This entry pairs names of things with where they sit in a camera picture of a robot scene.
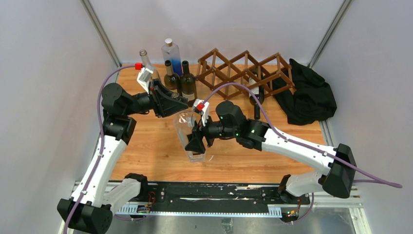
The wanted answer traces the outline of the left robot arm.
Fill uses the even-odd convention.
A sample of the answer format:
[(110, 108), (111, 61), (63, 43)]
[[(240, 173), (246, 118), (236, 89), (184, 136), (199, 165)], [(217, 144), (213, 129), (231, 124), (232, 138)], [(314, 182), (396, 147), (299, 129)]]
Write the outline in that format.
[(132, 115), (153, 111), (157, 117), (169, 117), (187, 107), (187, 98), (167, 89), (159, 79), (149, 81), (146, 91), (136, 95), (127, 93), (118, 83), (104, 86), (98, 99), (100, 138), (94, 156), (70, 198), (61, 199), (57, 205), (65, 233), (73, 229), (104, 234), (127, 202), (148, 198), (146, 176), (134, 173), (106, 192), (114, 167), (134, 133), (136, 121)]

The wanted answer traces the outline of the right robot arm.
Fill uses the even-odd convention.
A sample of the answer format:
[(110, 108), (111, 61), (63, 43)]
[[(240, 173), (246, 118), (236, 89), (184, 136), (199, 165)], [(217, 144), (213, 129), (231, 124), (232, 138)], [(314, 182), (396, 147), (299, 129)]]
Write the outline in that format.
[(245, 148), (284, 155), (314, 169), (310, 173), (287, 174), (282, 178), (278, 197), (283, 203), (315, 192), (349, 198), (355, 177), (352, 167), (356, 165), (349, 146), (340, 144), (334, 148), (273, 130), (266, 122), (247, 119), (241, 108), (231, 101), (223, 101), (216, 107), (217, 121), (206, 115), (207, 108), (204, 106), (200, 112), (199, 121), (190, 121), (190, 132), (180, 136), (187, 152), (202, 155), (215, 139), (235, 139)]

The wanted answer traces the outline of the olive green wine bottle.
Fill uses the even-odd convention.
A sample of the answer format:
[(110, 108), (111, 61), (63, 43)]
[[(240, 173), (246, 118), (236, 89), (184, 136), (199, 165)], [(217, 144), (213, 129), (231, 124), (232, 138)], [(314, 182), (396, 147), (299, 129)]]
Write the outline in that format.
[(170, 60), (165, 61), (165, 67), (166, 67), (166, 74), (164, 76), (165, 86), (168, 89), (181, 95), (182, 89), (180, 85), (180, 77), (173, 71), (172, 63)]

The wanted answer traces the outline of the blue square glass bottle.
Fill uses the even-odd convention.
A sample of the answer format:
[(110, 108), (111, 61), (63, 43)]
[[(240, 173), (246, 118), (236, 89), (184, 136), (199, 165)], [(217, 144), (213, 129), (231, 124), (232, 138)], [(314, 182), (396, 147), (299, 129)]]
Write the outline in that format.
[(180, 51), (177, 44), (171, 38), (165, 39), (165, 44), (161, 48), (164, 60), (169, 60), (172, 64), (174, 73), (178, 76), (183, 75)]

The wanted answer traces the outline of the dark wine bottle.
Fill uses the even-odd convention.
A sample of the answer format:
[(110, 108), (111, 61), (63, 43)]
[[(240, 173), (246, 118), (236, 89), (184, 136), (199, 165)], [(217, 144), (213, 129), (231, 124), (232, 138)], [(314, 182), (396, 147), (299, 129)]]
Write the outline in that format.
[(182, 96), (188, 100), (188, 106), (192, 107), (197, 99), (196, 78), (189, 70), (189, 62), (182, 61), (183, 74), (180, 78)]
[[(256, 81), (253, 78), (249, 78), (248, 84), (253, 85), (255, 84)], [(263, 103), (264, 101), (264, 88), (262, 86), (257, 86), (255, 88), (250, 89), (253, 95), (256, 97), (256, 99), (259, 101), (260, 104)], [(252, 97), (251, 94), (249, 94), (249, 101), (254, 107), (254, 119), (259, 120), (261, 118), (260, 115), (260, 108), (258, 106), (258, 103), (255, 101), (255, 99)]]

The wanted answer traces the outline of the clear bottle black cap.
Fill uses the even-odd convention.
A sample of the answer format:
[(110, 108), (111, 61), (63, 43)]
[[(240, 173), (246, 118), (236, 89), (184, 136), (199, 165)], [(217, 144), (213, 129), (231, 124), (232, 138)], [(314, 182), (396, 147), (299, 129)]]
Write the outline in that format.
[(178, 139), (190, 162), (201, 162), (205, 160), (205, 154), (185, 150), (185, 146), (189, 143), (188, 135), (192, 134), (192, 129), (195, 126), (195, 122), (198, 120), (198, 114), (190, 109), (176, 113), (173, 120)]

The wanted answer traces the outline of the clear bottle black label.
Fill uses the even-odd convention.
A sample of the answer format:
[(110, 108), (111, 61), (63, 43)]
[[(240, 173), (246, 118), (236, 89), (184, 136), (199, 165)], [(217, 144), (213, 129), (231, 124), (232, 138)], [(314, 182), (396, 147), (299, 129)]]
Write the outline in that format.
[(141, 49), (139, 51), (139, 55), (141, 57), (142, 60), (142, 64), (145, 68), (151, 68), (153, 70), (152, 73), (152, 78), (156, 79), (156, 78), (160, 78), (158, 70), (155, 68), (155, 66), (151, 63), (149, 56), (147, 54), (147, 51), (145, 49)]

